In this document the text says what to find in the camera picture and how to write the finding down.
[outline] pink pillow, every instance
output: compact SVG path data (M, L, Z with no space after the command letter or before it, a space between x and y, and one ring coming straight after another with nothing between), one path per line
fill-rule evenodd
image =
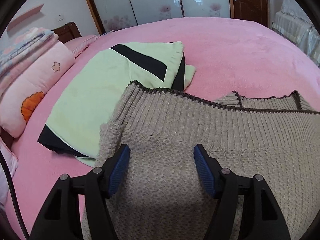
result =
M75 38L71 41L66 42L64 45L73 52L75 57L78 57L91 43L93 43L98 36L88 35L85 37Z
M44 95L74 62L72 52L57 41L3 93L0 100L0 126L18 138Z

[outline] blue gripper pad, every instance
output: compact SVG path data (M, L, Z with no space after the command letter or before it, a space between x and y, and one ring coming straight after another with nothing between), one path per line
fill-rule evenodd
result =
M118 187L121 183L124 173L128 169L130 159L130 149L128 146L122 151L110 177L109 177L109 188L108 194L111 197L118 190Z
M205 191L211 196L215 197L216 190L214 188L214 176L212 172L210 171L210 168L205 161L200 149L198 146L194 147L193 150L194 159L196 163L196 168L198 171L198 175L200 177L200 180L204 186Z

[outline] wooden door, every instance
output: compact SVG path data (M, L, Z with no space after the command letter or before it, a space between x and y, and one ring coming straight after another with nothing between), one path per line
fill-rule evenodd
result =
M233 0L235 19L248 20L268 27L267 0Z

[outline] black cable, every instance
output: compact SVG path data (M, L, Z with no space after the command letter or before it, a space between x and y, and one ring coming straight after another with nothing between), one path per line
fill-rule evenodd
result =
M5 177L7 178L7 182L8 182L8 185L9 185L9 190L10 190L10 194L11 194L11 198L12 198L12 203L13 203L14 210L16 212L16 215L17 215L21 230L22 230L22 232L24 234L24 237L28 240L29 239L29 233L27 231L26 225L23 222L21 211L20 211L20 208L19 208L18 200L17 200L16 191L14 190L13 181L12 181L11 174L10 174L10 171L9 171L9 167L8 167L8 165L7 165L7 163L6 163L5 159L4 159L4 156L2 155L1 150L0 150L0 164L1 164L2 168L3 168L3 170L4 170Z

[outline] light switch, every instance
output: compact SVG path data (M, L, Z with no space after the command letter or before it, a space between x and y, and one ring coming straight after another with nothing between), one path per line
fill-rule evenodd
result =
M58 16L58 21L62 21L64 19L63 15L62 14L59 14Z

